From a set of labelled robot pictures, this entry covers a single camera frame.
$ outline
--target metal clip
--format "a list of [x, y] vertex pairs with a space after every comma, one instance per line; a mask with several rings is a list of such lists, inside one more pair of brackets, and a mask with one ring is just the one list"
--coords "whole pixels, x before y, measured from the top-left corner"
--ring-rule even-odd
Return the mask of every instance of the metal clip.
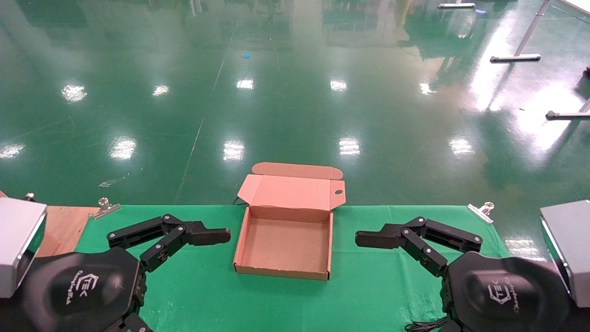
[[469, 204], [467, 206], [467, 208], [469, 210], [471, 210], [471, 212], [475, 213], [476, 216], [478, 216], [480, 219], [482, 219], [486, 223], [491, 224], [491, 223], [494, 222], [494, 220], [492, 220], [492, 219], [490, 219], [490, 217], [488, 217], [490, 215], [490, 212], [494, 209], [494, 203], [492, 203], [492, 202], [486, 202], [479, 209], [476, 208], [474, 205]]
[[115, 212], [118, 209], [121, 209], [121, 204], [111, 205], [109, 204], [109, 199], [103, 197], [99, 200], [100, 210], [94, 214], [94, 219], [98, 220], [111, 212]]

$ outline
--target black robotic arm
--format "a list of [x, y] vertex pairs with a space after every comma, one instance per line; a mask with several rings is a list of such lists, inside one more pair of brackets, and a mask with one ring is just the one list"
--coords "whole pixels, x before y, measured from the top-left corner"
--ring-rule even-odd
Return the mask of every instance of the black robotic arm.
[[[137, 260], [125, 249], [163, 236]], [[182, 246], [230, 240], [228, 229], [207, 229], [170, 214], [107, 235], [102, 253], [35, 259], [11, 298], [0, 298], [0, 331], [152, 332], [139, 317], [146, 273]]]
[[[447, 264], [421, 237], [463, 255]], [[407, 331], [590, 331], [590, 311], [576, 307], [552, 263], [485, 257], [479, 254], [482, 242], [480, 236], [423, 217], [385, 224], [379, 232], [356, 233], [358, 246], [402, 248], [432, 275], [442, 277], [442, 311], [447, 316], [409, 324]]]

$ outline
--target logo on robot base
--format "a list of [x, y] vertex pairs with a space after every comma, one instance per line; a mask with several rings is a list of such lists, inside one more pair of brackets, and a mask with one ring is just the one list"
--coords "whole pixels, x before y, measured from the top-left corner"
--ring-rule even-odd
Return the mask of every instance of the logo on robot base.
[[518, 295], [514, 290], [514, 285], [510, 282], [509, 278], [504, 278], [505, 285], [500, 285], [499, 281], [492, 281], [491, 284], [487, 286], [488, 291], [490, 291], [490, 298], [499, 304], [504, 304], [510, 300], [514, 300], [514, 312], [519, 313], [520, 307], [518, 304]]
[[91, 291], [94, 289], [94, 287], [96, 287], [96, 282], [99, 280], [99, 278], [92, 273], [85, 276], [80, 276], [82, 273], [84, 273], [84, 271], [79, 270], [74, 276], [74, 279], [72, 279], [70, 282], [68, 297], [65, 301], [66, 305], [72, 303], [72, 298], [74, 297], [74, 287], [76, 288], [76, 291], [82, 290], [80, 297], [88, 297], [87, 291]]

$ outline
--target green tablecloth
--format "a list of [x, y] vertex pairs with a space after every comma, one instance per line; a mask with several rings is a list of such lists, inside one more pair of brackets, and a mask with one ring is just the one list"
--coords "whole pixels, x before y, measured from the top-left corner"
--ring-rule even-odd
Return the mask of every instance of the green tablecloth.
[[[335, 210], [330, 281], [236, 274], [232, 261], [244, 210], [123, 206], [102, 219], [91, 219], [76, 251], [105, 251], [108, 232], [166, 213], [231, 230], [229, 243], [185, 246], [148, 274], [140, 316], [156, 332], [403, 331], [412, 320], [442, 317], [439, 278], [401, 249], [355, 245], [357, 230], [379, 230], [384, 223], [424, 216], [480, 235], [484, 255], [509, 255], [494, 227], [465, 206], [343, 206]], [[129, 251], [139, 257], [149, 245]], [[433, 247], [450, 261], [458, 257], [451, 249]]]

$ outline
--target table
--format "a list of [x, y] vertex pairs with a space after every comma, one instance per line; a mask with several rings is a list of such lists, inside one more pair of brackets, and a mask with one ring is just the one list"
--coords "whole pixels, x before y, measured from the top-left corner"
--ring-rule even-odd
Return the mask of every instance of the table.
[[[590, 17], [590, 1], [589, 0], [544, 0], [541, 8], [535, 14], [535, 18], [533, 22], [530, 24], [529, 29], [526, 31], [525, 36], [522, 38], [522, 41], [516, 48], [516, 52], [511, 57], [491, 57], [490, 61], [494, 63], [499, 62], [513, 62], [513, 61], [539, 61], [541, 60], [540, 54], [522, 54], [522, 51], [525, 49], [526, 43], [529, 41], [530, 36], [533, 34], [539, 21], [547, 11], [549, 4], [551, 1], [560, 2], [568, 7], [575, 9], [576, 11], [580, 12], [582, 15]], [[578, 112], [587, 112], [590, 110], [590, 99], [586, 101], [586, 103], [580, 108]]]
[[[156, 332], [166, 331], [402, 331], [411, 320], [441, 318], [441, 280], [403, 250], [359, 248], [357, 230], [380, 230], [417, 216], [475, 233], [482, 254], [507, 257], [494, 227], [466, 206], [342, 206], [334, 211], [330, 281], [236, 274], [232, 267], [244, 206], [122, 206], [89, 220], [76, 251], [108, 249], [112, 230], [170, 213], [227, 227], [231, 241], [185, 246], [147, 275], [140, 316]], [[153, 241], [129, 249], [135, 257]], [[450, 261], [459, 253], [433, 245]]]
[[48, 206], [45, 235], [37, 257], [74, 251], [86, 222], [98, 210], [98, 207]]

